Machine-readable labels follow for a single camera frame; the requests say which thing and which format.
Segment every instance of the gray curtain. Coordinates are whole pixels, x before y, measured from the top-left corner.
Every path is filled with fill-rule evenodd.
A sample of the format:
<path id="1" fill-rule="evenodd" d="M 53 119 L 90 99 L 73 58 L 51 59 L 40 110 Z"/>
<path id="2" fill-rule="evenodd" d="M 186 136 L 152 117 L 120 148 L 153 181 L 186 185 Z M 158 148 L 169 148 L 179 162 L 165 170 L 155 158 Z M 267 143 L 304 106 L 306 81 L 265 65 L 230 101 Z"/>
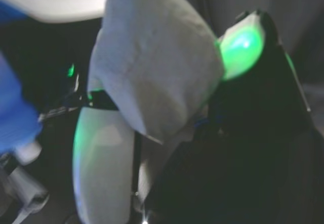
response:
<path id="1" fill-rule="evenodd" d="M 189 0 L 217 36 L 241 12 L 260 8 L 274 19 L 312 108 L 324 128 L 324 0 Z"/>

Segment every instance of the green light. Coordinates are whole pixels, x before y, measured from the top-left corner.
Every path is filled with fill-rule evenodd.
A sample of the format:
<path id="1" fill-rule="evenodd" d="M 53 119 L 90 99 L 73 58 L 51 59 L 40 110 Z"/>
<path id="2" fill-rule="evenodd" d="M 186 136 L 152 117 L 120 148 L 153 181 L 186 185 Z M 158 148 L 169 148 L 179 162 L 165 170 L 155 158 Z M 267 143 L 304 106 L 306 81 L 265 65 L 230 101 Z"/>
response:
<path id="1" fill-rule="evenodd" d="M 263 50 L 263 37 L 256 28 L 241 28 L 226 35 L 220 49 L 225 66 L 223 80 L 230 80 L 247 72 L 258 61 Z"/>
<path id="2" fill-rule="evenodd" d="M 71 68 L 69 68 L 69 71 L 67 73 L 68 77 L 72 77 L 74 75 L 74 64 L 72 64 Z"/>

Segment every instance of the blue object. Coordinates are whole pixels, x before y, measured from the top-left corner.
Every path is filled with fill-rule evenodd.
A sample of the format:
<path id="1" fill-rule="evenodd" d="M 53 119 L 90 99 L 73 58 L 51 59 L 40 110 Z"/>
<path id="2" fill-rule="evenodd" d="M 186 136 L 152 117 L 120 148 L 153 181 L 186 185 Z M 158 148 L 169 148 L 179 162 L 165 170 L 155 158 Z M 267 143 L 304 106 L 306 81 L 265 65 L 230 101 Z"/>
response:
<path id="1" fill-rule="evenodd" d="M 38 113 L 24 101 L 19 80 L 0 52 L 0 154 L 31 143 L 42 130 Z"/>
<path id="2" fill-rule="evenodd" d="M 27 16 L 19 10 L 7 5 L 0 0 L 0 25 L 10 23 L 14 20 L 24 19 Z"/>

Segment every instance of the gray cloth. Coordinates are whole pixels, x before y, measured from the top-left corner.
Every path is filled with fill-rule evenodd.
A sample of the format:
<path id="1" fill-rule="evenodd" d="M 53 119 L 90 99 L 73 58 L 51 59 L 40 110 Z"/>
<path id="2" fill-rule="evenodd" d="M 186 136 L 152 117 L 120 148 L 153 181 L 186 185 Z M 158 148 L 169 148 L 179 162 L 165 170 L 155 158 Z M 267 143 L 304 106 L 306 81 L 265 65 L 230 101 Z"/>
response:
<path id="1" fill-rule="evenodd" d="M 221 36 L 245 10 L 273 18 L 304 85 L 314 121 L 324 126 L 324 0 L 188 0 Z"/>
<path id="2" fill-rule="evenodd" d="M 107 0 L 88 91 L 105 89 L 135 130 L 164 142 L 223 76 L 215 40 L 185 0 Z"/>

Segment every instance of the glowing green light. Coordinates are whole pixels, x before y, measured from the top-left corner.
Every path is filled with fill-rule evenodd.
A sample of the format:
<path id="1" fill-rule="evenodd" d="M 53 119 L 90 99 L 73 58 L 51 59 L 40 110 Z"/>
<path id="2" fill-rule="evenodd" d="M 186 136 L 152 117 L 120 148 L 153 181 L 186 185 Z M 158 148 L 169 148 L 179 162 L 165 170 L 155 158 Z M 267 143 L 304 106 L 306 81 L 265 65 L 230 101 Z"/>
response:
<path id="1" fill-rule="evenodd" d="M 72 64 L 71 68 L 69 68 L 69 71 L 67 73 L 68 77 L 72 77 L 74 75 L 74 64 Z"/>
<path id="2" fill-rule="evenodd" d="M 258 61 L 263 51 L 263 37 L 256 28 L 241 28 L 226 35 L 220 44 L 225 66 L 224 80 L 247 72 Z"/>

